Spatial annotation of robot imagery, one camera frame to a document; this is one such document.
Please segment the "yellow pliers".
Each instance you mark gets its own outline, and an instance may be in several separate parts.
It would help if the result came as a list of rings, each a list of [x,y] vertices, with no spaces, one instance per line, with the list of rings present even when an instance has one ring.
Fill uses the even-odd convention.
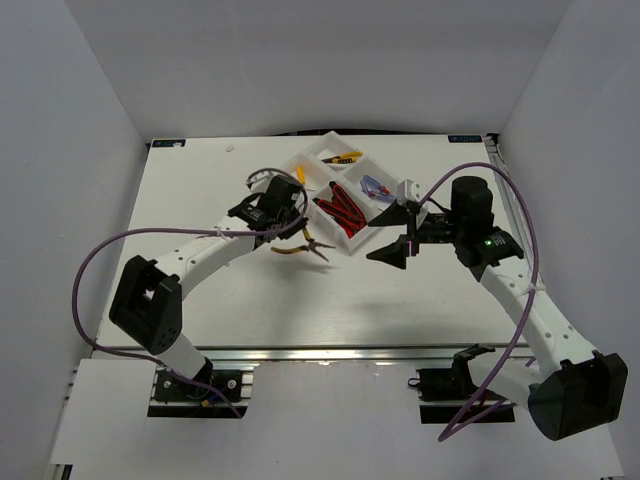
[[[334,245],[328,245],[322,242],[318,242],[309,232],[307,228],[302,229],[302,233],[305,239],[305,243],[296,247],[271,247],[270,250],[273,253],[280,255],[295,255],[299,253],[312,253],[325,262],[329,262],[329,259],[321,252],[321,249],[335,249]]]
[[[327,165],[349,165],[356,163],[363,156],[362,151],[351,151],[331,157],[322,158],[321,162]]]

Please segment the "yellow screwdriver long shaft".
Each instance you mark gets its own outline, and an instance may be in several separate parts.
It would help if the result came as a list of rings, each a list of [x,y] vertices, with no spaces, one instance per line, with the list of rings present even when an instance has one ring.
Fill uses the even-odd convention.
[[[298,180],[300,181],[300,183],[301,184],[305,184],[306,183],[305,172],[304,172],[304,169],[300,165],[298,165],[296,167],[296,174],[297,174],[297,177],[298,177]]]

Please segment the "blue screwdriver horizontal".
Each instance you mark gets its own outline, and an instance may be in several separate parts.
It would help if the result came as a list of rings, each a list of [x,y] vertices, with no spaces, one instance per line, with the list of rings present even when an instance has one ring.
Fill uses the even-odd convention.
[[[367,183],[371,184],[374,188],[380,188],[380,187],[386,188],[384,185],[380,184],[375,178],[373,178],[373,177],[371,177],[369,175],[364,175],[361,180],[364,180]]]

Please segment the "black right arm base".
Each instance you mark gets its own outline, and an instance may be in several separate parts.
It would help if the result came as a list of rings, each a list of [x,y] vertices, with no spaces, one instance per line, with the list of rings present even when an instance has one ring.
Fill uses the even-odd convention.
[[[421,405],[420,420],[423,425],[446,425],[458,410],[475,393],[477,386],[471,381],[467,369],[468,362],[477,356],[494,353],[495,349],[475,344],[456,353],[452,363],[446,368],[428,367],[417,371],[407,380],[407,386],[418,393]],[[513,423],[514,407],[503,397],[487,390],[461,419],[486,413],[478,423]]]

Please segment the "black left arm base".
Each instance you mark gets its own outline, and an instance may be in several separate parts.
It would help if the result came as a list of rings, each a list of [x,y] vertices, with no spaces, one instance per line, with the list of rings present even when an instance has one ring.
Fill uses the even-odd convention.
[[[147,416],[167,419],[240,419],[249,406],[256,364],[213,361],[194,385],[157,367]]]

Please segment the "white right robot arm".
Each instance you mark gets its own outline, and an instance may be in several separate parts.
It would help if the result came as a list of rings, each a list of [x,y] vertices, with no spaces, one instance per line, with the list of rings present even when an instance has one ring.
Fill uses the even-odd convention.
[[[628,368],[616,354],[603,354],[585,339],[533,279],[517,241],[494,223],[493,195],[476,176],[456,178],[450,207],[429,212],[420,186],[405,180],[394,202],[370,221],[372,227],[404,225],[405,234],[368,254],[403,269],[422,244],[450,244],[459,262],[498,301],[537,362],[527,367],[491,347],[474,345],[454,357],[451,384],[466,399],[486,388],[529,412],[556,441],[615,421]]]

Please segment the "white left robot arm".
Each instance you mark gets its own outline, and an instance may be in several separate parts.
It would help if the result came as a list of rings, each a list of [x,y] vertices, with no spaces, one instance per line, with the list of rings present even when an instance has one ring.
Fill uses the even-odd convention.
[[[158,258],[137,255],[124,266],[109,319],[153,358],[178,374],[177,387],[199,399],[211,387],[212,364],[183,330],[183,300],[231,261],[275,238],[286,239],[306,225],[298,207],[306,197],[289,175],[274,175],[230,208],[211,236],[198,237]]]

